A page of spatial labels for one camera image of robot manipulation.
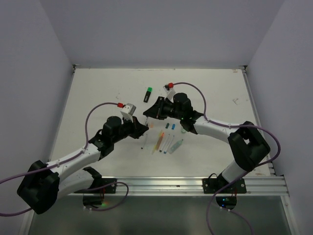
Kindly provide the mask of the black capped whiteboard pen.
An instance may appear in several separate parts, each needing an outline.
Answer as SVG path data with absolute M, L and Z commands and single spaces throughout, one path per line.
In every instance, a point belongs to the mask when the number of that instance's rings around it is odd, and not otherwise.
M 142 145 L 141 145 L 141 149 L 144 149 L 144 147 L 145 147 L 145 145 L 146 145 L 146 142 L 147 142 L 147 138 L 148 138 L 148 134 L 145 134 L 145 135 L 144 135 L 144 141 L 143 141 L 143 143 L 142 143 Z

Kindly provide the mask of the yellow slim highlighter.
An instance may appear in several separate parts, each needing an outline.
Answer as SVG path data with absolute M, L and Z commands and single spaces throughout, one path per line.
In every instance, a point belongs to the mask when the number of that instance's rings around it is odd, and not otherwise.
M 159 141 L 159 139 L 160 139 L 160 137 L 161 137 L 162 133 L 163 133 L 163 130 L 161 130 L 161 131 L 159 132 L 159 134 L 158 134 L 158 137 L 157 137 L 156 143 L 155 143 L 155 145 L 154 145 L 154 147 L 153 147 L 153 149 L 152 149 L 152 154 L 154 154 L 154 152 L 155 152 L 155 150 L 156 150 L 157 143 L 158 143 L 158 141 Z

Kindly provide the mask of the orange brown highlighter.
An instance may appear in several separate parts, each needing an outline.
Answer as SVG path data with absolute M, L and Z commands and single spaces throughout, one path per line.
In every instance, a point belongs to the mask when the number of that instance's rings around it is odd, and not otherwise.
M 164 137 L 164 132 L 159 137 L 158 144 L 156 146 L 157 150 L 159 150 L 159 148 L 160 148 L 160 145 L 162 143 L 163 137 Z

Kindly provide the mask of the dark green capped marker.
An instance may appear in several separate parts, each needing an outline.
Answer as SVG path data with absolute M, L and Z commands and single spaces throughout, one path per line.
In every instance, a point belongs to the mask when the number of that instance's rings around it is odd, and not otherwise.
M 168 135 L 166 136 L 166 138 L 165 138 L 165 140 L 164 140 L 164 142 L 163 142 L 161 148 L 159 149 L 159 152 L 160 152 L 160 153 L 162 153 L 162 152 L 164 151 L 164 148 L 165 148 L 165 146 L 166 146 L 166 144 L 167 144 L 169 138 L 170 138 L 170 134 L 168 134 Z

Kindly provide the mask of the blue capped white marker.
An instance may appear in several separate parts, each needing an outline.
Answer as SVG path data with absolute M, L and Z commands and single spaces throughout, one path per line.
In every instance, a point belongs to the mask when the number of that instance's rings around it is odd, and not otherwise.
M 171 138 L 169 139 L 169 142 L 167 143 L 167 145 L 166 145 L 166 147 L 165 147 L 165 149 L 163 151 L 164 154 L 166 154 L 168 152 L 168 150 L 169 150 L 169 148 L 170 148 L 174 138 L 175 138 L 175 136 L 172 135 Z

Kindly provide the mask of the pale green translucent highlighter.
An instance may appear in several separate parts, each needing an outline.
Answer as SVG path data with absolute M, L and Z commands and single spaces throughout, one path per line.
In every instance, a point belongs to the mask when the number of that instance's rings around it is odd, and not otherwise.
M 171 148 L 169 149 L 168 153 L 169 154 L 174 153 L 182 145 L 182 143 L 183 143 L 183 139 L 177 141 L 175 144 L 173 144 L 171 146 Z

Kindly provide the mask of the teal capped white marker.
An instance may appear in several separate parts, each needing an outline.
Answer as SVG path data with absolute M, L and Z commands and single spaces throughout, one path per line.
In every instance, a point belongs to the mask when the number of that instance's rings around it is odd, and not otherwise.
M 144 122 L 144 125 L 145 125 L 145 126 L 149 126 L 148 117 L 146 117 L 145 122 Z

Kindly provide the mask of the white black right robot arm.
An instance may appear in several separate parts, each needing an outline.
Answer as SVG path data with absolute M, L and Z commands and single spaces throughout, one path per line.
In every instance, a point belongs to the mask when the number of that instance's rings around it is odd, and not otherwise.
M 252 171 L 270 152 L 261 133 L 254 128 L 253 123 L 246 121 L 244 125 L 233 130 L 222 127 L 204 118 L 204 114 L 195 111 L 190 99 L 185 93 L 174 95 L 173 101 L 168 98 L 158 97 L 157 101 L 143 112 L 149 118 L 164 120 L 175 118 L 187 132 L 206 135 L 228 143 L 234 157 L 234 161 L 217 176 L 219 189 L 229 192 L 235 187 L 235 179 L 244 173 Z

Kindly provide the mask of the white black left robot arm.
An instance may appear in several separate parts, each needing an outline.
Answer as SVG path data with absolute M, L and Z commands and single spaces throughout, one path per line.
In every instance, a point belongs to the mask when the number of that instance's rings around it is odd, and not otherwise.
M 87 145 L 52 162 L 34 162 L 17 189 L 17 195 L 37 214 L 49 210 L 57 199 L 77 191 L 102 193 L 104 181 L 101 174 L 90 166 L 108 156 L 114 145 L 127 138 L 139 139 L 148 131 L 136 117 L 132 120 L 111 116 Z

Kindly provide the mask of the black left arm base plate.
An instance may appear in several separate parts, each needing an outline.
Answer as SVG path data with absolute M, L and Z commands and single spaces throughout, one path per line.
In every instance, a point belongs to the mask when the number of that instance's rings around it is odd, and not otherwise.
M 91 186 L 87 189 L 81 189 L 75 193 L 83 194 L 83 205 L 98 209 L 104 205 L 105 194 L 115 194 L 116 178 L 98 178 L 94 179 Z

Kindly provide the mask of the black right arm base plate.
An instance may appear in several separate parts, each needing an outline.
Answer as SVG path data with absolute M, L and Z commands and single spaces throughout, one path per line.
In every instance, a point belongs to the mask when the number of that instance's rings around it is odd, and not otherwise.
M 224 188 L 215 196 L 215 202 L 223 209 L 233 210 L 237 205 L 237 196 L 247 193 L 245 180 L 240 179 L 230 186 L 226 185 L 228 182 L 221 179 L 210 177 L 202 179 L 204 194 L 214 194 Z

